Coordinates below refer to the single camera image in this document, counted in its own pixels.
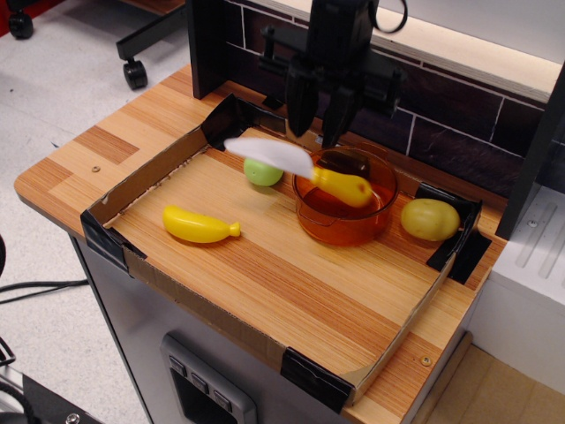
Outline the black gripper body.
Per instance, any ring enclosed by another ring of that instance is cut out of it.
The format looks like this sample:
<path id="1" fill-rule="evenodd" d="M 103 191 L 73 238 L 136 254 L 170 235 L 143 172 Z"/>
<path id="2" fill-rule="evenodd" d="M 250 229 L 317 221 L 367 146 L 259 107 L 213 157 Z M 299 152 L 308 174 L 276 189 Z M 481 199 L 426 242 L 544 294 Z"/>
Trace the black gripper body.
<path id="1" fill-rule="evenodd" d="M 308 28 L 269 25 L 260 30 L 265 41 L 260 67 L 286 78 L 292 65 L 322 67 L 320 92 L 339 86 L 363 94 L 362 107 L 393 115 L 405 72 L 391 59 L 373 51 L 373 30 L 382 33 L 377 1 L 313 1 Z"/>

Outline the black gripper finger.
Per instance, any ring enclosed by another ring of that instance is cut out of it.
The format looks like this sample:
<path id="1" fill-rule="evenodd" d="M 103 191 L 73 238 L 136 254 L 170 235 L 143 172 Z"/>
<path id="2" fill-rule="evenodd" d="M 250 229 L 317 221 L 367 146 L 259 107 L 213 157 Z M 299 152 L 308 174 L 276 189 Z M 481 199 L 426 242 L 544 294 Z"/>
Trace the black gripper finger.
<path id="1" fill-rule="evenodd" d="M 348 131 L 362 101 L 362 92 L 354 87 L 339 86 L 331 92 L 323 117 L 323 148 L 334 147 L 341 136 Z"/>
<path id="2" fill-rule="evenodd" d="M 287 73 L 285 95 L 290 131 L 303 136 L 310 129 L 319 107 L 322 67 L 292 65 Z"/>

